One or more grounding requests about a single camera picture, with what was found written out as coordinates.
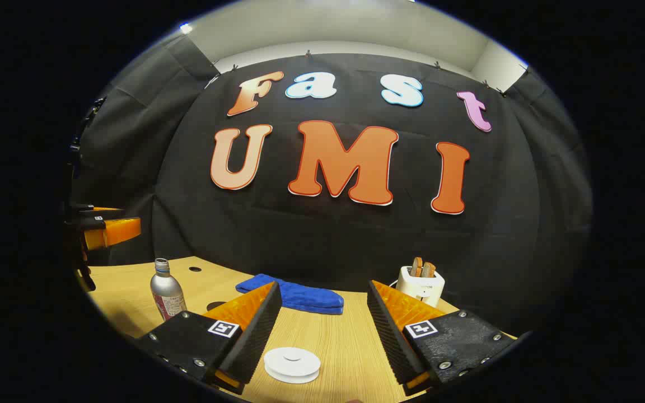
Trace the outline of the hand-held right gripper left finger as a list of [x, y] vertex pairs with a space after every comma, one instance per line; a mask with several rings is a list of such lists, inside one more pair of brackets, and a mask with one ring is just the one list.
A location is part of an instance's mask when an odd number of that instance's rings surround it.
[[202, 315], [182, 311], [135, 339], [160, 364], [240, 395], [251, 382], [282, 308], [271, 281]]

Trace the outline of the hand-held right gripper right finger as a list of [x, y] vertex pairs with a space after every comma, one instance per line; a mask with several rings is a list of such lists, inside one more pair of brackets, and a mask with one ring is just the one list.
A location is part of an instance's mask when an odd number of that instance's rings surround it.
[[519, 344], [471, 311], [444, 313], [375, 280], [368, 282], [367, 306], [407, 396], [458, 385]]

